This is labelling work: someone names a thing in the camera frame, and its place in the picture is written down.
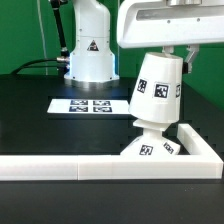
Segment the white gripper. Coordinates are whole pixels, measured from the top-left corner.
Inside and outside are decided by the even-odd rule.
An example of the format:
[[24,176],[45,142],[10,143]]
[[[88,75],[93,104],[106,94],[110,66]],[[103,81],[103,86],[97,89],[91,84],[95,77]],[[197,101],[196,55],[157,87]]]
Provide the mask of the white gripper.
[[188,45],[183,74],[192,72],[199,46],[224,42],[224,0],[125,0],[119,8],[122,48]]

